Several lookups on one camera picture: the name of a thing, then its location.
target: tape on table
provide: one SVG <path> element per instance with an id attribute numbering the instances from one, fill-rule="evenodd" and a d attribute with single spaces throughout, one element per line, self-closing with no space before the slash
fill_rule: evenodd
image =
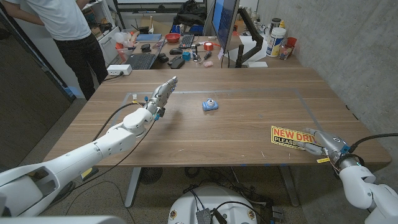
<path id="1" fill-rule="evenodd" d="M 206 42 L 204 47 L 205 47 L 205 50 L 207 50 L 207 51 L 213 50 L 213 43 Z"/>

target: computer monitor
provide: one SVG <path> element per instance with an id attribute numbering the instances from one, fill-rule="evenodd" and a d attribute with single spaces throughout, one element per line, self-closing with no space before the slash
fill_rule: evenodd
<path id="1" fill-rule="evenodd" d="M 231 41 L 236 14 L 238 13 L 239 0 L 215 0 L 213 27 L 216 31 L 218 41 L 224 51 Z"/>

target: white t-shirt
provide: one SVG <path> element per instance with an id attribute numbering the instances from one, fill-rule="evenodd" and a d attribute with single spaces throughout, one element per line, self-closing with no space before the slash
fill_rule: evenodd
<path id="1" fill-rule="evenodd" d="M 55 40 L 80 40 L 91 30 L 75 0 L 6 0 L 20 4 L 25 1 L 41 18 Z"/>

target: red bowl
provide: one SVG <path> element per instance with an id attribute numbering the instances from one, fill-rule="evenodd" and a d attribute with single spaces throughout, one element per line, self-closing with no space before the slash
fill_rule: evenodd
<path id="1" fill-rule="evenodd" d="M 171 34 L 166 34 L 165 37 L 169 43 L 178 43 L 180 41 L 180 34 L 171 33 Z"/>

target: yellow sign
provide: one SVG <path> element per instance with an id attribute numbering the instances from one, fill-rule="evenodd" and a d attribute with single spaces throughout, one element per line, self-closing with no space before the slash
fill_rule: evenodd
<path id="1" fill-rule="evenodd" d="M 312 134 L 302 133 L 300 131 L 293 131 L 285 128 L 271 126 L 271 142 L 281 146 L 292 147 L 295 149 L 304 150 L 301 147 L 295 146 L 293 141 L 315 143 L 315 138 Z"/>
<path id="2" fill-rule="evenodd" d="M 323 159 L 317 159 L 317 163 L 329 162 L 329 161 L 330 161 L 329 157 Z"/>

